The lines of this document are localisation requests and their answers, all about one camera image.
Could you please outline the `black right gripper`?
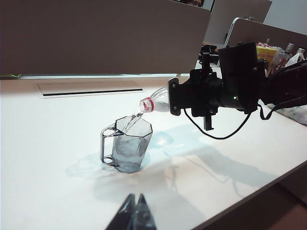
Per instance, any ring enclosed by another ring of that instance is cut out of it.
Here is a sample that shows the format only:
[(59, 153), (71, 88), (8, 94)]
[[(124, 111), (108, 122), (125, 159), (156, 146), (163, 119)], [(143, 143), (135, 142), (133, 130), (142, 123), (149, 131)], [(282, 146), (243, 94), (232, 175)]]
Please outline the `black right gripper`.
[(189, 79), (179, 86), (179, 108), (177, 107), (177, 86), (179, 78), (168, 81), (168, 100), (170, 113), (180, 115), (181, 109), (191, 109), (193, 117), (211, 117), (218, 112), (221, 106), (217, 92), (222, 80), (212, 69), (194, 69)]

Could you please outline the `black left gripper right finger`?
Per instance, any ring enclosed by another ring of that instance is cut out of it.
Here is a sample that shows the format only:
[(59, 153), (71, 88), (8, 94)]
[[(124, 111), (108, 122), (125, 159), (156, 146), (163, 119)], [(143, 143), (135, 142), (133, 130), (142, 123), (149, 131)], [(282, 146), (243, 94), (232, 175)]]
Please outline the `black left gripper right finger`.
[(154, 217), (147, 205), (143, 194), (140, 194), (138, 203), (135, 206), (134, 214), (132, 216), (133, 230), (155, 230), (156, 224)]

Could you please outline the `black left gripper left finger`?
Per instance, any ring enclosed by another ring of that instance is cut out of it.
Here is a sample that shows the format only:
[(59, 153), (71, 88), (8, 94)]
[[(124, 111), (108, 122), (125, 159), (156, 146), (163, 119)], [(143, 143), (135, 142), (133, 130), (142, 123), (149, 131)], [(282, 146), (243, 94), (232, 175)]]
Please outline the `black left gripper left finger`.
[(130, 230), (134, 209), (135, 194), (129, 194), (106, 227), (106, 230)]

